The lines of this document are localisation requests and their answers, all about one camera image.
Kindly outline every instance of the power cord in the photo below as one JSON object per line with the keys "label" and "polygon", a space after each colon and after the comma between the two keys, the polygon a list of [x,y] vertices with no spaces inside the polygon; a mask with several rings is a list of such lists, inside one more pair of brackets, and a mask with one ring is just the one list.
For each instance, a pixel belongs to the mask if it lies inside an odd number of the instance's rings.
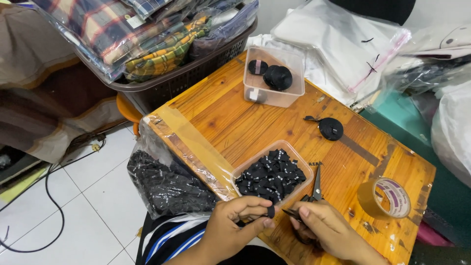
{"label": "power cord", "polygon": [[[102,144],[101,144],[101,146],[100,146],[100,149],[105,146],[105,143],[106,143],[106,140],[103,139],[103,140],[102,140]],[[49,175],[51,175],[52,173],[56,172],[57,170],[59,170],[59,169],[61,169],[61,168],[64,168],[64,167],[66,167],[66,166],[68,166],[68,165],[70,165],[70,164],[73,164],[73,163],[75,163],[75,162],[77,162],[77,161],[79,161],[79,160],[82,160],[82,159],[84,159],[84,158],[88,157],[89,155],[94,154],[94,153],[96,153],[96,152],[97,152],[97,151],[93,151],[93,152],[91,152],[91,153],[89,153],[89,154],[87,154],[87,155],[85,155],[85,156],[82,156],[81,158],[79,158],[79,159],[77,159],[77,160],[74,160],[74,161],[68,163],[68,164],[65,165],[65,166],[60,166],[59,168],[54,169],[54,170],[52,170],[52,168],[53,168],[53,167],[55,168],[55,167],[57,167],[57,166],[59,166],[59,165],[56,165],[56,166],[51,165],[51,166],[49,167],[47,173],[46,173],[44,176],[42,176],[41,178],[38,178],[38,180],[37,180],[35,183],[31,184],[28,188],[26,188],[26,189],[23,190],[20,194],[18,194],[15,198],[13,198],[13,200],[11,200],[7,205],[5,205],[2,209],[0,209],[0,212],[3,211],[3,210],[4,210],[6,207],[8,207],[12,202],[14,202],[17,198],[19,198],[23,193],[25,193],[28,189],[30,189],[34,184],[38,183],[38,182],[39,182],[40,180],[42,180],[43,178],[46,178],[46,181],[45,181],[45,184],[46,184],[46,193],[47,193],[49,199],[52,201],[52,203],[54,203],[54,205],[58,208],[58,210],[59,210],[59,212],[60,212],[60,214],[61,214],[61,217],[62,217],[62,225],[61,225],[61,228],[60,228],[60,232],[59,232],[59,234],[56,236],[56,238],[54,238],[54,240],[51,241],[51,243],[49,243],[49,244],[47,244],[46,246],[44,246],[44,247],[42,247],[42,248],[39,248],[39,249],[35,249],[35,250],[26,250],[26,251],[25,251],[25,250],[17,250],[17,249],[11,248],[11,247],[7,246],[2,240],[0,240],[0,246],[3,246],[4,248],[6,248],[6,249],[8,249],[8,250],[13,251],[13,252],[17,252],[17,253],[32,253],[32,252],[41,251],[41,250],[43,250],[43,249],[49,247],[50,245],[52,245],[54,242],[56,242],[56,240],[60,237],[60,235],[62,234],[62,231],[64,230],[65,217],[64,217],[64,212],[62,211],[61,207],[60,207],[59,204],[57,204],[57,202],[51,197],[51,194],[49,193],[49,188],[48,188]]]}

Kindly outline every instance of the brown packing tape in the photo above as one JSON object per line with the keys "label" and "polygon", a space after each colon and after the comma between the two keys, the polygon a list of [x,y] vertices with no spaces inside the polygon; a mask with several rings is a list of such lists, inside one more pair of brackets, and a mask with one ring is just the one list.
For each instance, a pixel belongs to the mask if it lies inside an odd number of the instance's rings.
{"label": "brown packing tape", "polygon": [[158,108],[156,113],[227,190],[228,196],[222,199],[230,200],[239,197],[230,182],[234,168],[185,116],[177,109],[172,109],[167,105]]}
{"label": "brown packing tape", "polygon": [[[382,189],[390,202],[390,210],[384,210],[375,194],[376,187]],[[392,179],[373,178],[360,185],[358,201],[371,217],[380,220],[402,219],[409,215],[411,203],[404,188]]]}

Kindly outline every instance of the yellow plaid fabric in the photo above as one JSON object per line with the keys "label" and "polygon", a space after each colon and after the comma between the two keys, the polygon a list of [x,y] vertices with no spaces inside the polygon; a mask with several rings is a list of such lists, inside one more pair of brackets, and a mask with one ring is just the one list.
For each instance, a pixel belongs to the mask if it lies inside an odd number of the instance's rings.
{"label": "yellow plaid fabric", "polygon": [[191,44],[197,38],[207,36],[211,17],[202,17],[187,24],[155,47],[150,54],[126,63],[126,79],[141,83],[158,75],[168,73],[183,63]]}

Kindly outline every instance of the white tile floor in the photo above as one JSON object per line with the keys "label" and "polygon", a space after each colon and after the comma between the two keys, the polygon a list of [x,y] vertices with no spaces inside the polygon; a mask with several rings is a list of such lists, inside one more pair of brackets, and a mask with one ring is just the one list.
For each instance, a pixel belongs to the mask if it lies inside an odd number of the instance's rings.
{"label": "white tile floor", "polygon": [[[65,226],[50,247],[35,253],[0,248],[5,265],[132,265],[146,208],[132,184],[126,165],[136,141],[132,124],[106,134],[106,145],[49,178],[51,196],[62,207]],[[76,159],[90,146],[70,155]],[[61,215],[37,183],[0,213],[0,238],[10,226],[6,243],[19,250],[43,247],[59,233]]]}

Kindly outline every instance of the brown laundry basket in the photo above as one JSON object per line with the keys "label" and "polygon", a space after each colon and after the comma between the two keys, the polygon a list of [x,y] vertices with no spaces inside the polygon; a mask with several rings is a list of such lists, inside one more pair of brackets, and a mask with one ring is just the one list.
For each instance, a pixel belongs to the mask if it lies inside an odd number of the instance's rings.
{"label": "brown laundry basket", "polygon": [[245,49],[249,35],[255,31],[257,24],[258,18],[255,18],[252,26],[245,32],[209,56],[140,84],[119,84],[115,82],[107,84],[103,79],[103,74],[80,53],[76,53],[105,85],[124,93],[136,109],[146,115],[241,54]]}

